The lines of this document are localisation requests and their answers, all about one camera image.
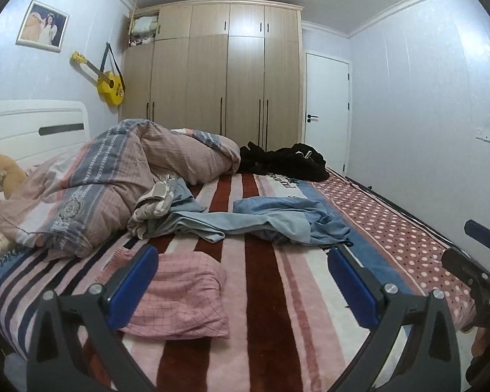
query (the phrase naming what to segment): picture frame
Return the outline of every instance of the picture frame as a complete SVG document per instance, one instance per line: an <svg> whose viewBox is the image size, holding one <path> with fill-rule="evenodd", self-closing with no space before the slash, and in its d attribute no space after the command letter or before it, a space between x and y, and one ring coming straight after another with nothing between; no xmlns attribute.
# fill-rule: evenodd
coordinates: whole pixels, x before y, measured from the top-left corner
<svg viewBox="0 0 490 392"><path fill-rule="evenodd" d="M18 32L17 45L59 53L69 15L57 8L32 0Z"/></svg>

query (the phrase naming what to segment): guitar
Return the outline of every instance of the guitar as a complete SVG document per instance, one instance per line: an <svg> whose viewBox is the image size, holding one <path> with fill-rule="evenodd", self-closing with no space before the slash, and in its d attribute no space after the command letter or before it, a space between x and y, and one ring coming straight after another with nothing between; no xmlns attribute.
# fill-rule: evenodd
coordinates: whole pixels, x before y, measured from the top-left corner
<svg viewBox="0 0 490 392"><path fill-rule="evenodd" d="M96 88L98 93L105 97L108 105L118 106L121 104L123 101L124 90L122 81L118 75L115 75L111 71L103 73L79 52L74 52L71 59L89 66L89 68L98 75L98 84L96 85Z"/></svg>

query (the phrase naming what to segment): pink folded cloth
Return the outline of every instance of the pink folded cloth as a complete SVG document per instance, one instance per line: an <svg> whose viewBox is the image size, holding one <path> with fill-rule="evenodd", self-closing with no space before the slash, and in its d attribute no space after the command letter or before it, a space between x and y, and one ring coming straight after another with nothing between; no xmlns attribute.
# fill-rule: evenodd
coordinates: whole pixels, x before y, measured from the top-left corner
<svg viewBox="0 0 490 392"><path fill-rule="evenodd" d="M134 251L118 248L96 280L105 284L133 256ZM122 331L168 340L227 339L229 318L221 303L224 282L225 270L203 252L163 253L158 272Z"/></svg>

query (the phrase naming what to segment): door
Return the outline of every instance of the door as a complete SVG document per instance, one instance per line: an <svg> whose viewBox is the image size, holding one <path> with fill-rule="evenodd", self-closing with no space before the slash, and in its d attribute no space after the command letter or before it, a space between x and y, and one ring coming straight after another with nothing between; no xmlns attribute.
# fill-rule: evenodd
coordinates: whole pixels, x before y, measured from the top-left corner
<svg viewBox="0 0 490 392"><path fill-rule="evenodd" d="M239 147L261 142L264 42L259 37L229 36L225 135Z"/></svg>
<svg viewBox="0 0 490 392"><path fill-rule="evenodd" d="M186 126L187 54L188 38L155 42L151 112L166 128Z"/></svg>
<svg viewBox="0 0 490 392"><path fill-rule="evenodd" d="M307 54L305 118L305 143L323 155L327 167L344 173L349 125L348 64Z"/></svg>
<svg viewBox="0 0 490 392"><path fill-rule="evenodd" d="M158 13L156 40L187 38L191 28L192 6L165 6Z"/></svg>
<svg viewBox="0 0 490 392"><path fill-rule="evenodd" d="M189 36L228 35L229 11L228 4L194 5Z"/></svg>
<svg viewBox="0 0 490 392"><path fill-rule="evenodd" d="M149 97L153 50L154 43L127 49L123 67L125 95L122 102L122 119L152 117L149 112Z"/></svg>
<svg viewBox="0 0 490 392"><path fill-rule="evenodd" d="M228 35L189 38L186 128L224 134Z"/></svg>
<svg viewBox="0 0 490 392"><path fill-rule="evenodd" d="M298 41L298 16L296 10L265 6L265 38Z"/></svg>
<svg viewBox="0 0 490 392"><path fill-rule="evenodd" d="M278 150L298 142L299 44L265 38L263 147Z"/></svg>
<svg viewBox="0 0 490 392"><path fill-rule="evenodd" d="M247 4L230 5L229 35L265 36L265 7Z"/></svg>

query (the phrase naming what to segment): bed sheet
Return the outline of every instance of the bed sheet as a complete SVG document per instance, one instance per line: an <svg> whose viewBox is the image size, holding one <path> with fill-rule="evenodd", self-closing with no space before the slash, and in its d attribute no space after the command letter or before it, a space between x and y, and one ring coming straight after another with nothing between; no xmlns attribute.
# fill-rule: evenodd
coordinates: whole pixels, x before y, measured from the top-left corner
<svg viewBox="0 0 490 392"><path fill-rule="evenodd" d="M323 183L282 175L223 175L202 187L193 187L192 192L211 212L232 210L235 200L256 195L320 200L350 224L352 253L382 283L393 282L416 294L440 288L447 298L453 297L449 303L456 324L469 311L471 301L463 284L444 270L439 271L438 280L433 278L446 245L338 175L332 174ZM45 262L46 252L42 250L20 250L3 258L0 333L25 357L44 290L53 288L64 295L83 293L118 247L137 250L145 242L125 233L113 237L84 260ZM222 301L229 316L230 339L164 341L118 333L161 392L325 391L368 335L367 330L357 326L330 277L326 253L320 248L276 246L249 234L231 236L219 243L208 243L194 235L168 235L150 242L160 253L205 252L227 271ZM431 265L432 272L429 267L417 274L409 272L409 267L424 262L422 258L427 258L425 263ZM423 276L423 272L429 272L432 278ZM460 294L452 295L452 290ZM86 332L81 331L80 337L94 376L111 386ZM405 340L402 332L398 338L401 346ZM398 357L389 359L389 369L384 369L379 383L389 377Z"/></svg>

